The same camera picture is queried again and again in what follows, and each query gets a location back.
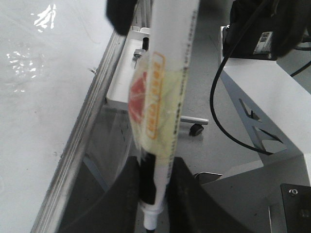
metal rod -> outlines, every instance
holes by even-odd
[[[199,124],[199,125],[208,125],[208,122],[209,122],[208,119],[191,117],[191,116],[181,116],[180,121],[186,122],[186,123]]]

black panel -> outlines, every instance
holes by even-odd
[[[311,187],[281,185],[287,233],[311,233]]]

white surface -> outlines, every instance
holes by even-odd
[[[0,232],[30,232],[112,34],[105,1],[0,2]]]

sticker label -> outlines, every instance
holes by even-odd
[[[151,66],[149,104],[146,109],[146,134],[151,139],[156,139],[161,106],[162,80],[165,70],[164,56],[155,52],[152,56]]]
[[[271,52],[273,32],[264,32],[261,34],[253,54],[269,54]]]

black cable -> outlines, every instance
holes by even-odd
[[[297,74],[299,74],[300,72],[304,71],[306,68],[308,68],[309,66],[311,66],[311,61],[309,61],[308,63],[306,63],[303,67],[301,67],[299,70],[295,71],[294,73],[291,74],[291,76],[295,76]]]
[[[215,94],[215,89],[216,89],[216,85],[217,85],[217,82],[219,80],[219,77],[220,77],[220,74],[226,64],[226,62],[228,61],[229,57],[231,56],[233,50],[235,49],[235,47],[238,45],[239,41],[242,39],[243,35],[245,34],[245,32],[247,31],[247,29],[252,25],[252,23],[255,21],[255,19],[258,17],[258,15],[260,14],[260,12],[264,9],[264,7],[270,2],[271,0],[265,0],[263,1],[259,7],[254,11],[254,13],[251,15],[251,17],[249,18],[249,20],[245,23],[245,25],[243,26],[243,28],[241,29],[241,32],[239,34],[239,36],[237,37],[235,43],[233,43],[227,54],[225,55],[223,61],[221,62],[218,70],[217,70],[217,73],[215,75],[215,78],[214,78],[214,81],[213,81],[213,84],[212,84],[212,87],[211,87],[211,90],[210,90],[210,96],[209,96],[209,106],[210,106],[210,110],[211,110],[211,113],[212,113],[212,116],[214,118],[214,121],[216,123],[216,125],[219,127],[219,129],[227,136],[229,137],[231,140],[233,140],[234,142],[238,143],[239,145],[243,146],[243,147],[246,147],[250,150],[253,150],[253,151],[256,151],[256,152],[259,152],[259,153],[262,153],[262,154],[266,154],[266,155],[271,155],[272,153],[270,152],[267,152],[267,151],[264,151],[264,150],[261,150],[261,149],[258,149],[258,148],[255,148],[255,147],[252,147],[248,144],[245,144],[241,141],[239,141],[238,139],[236,139],[235,137],[233,137],[231,134],[229,134],[224,128],[223,126],[220,124],[217,116],[216,116],[216,113],[215,113],[215,108],[214,108],[214,94]]]

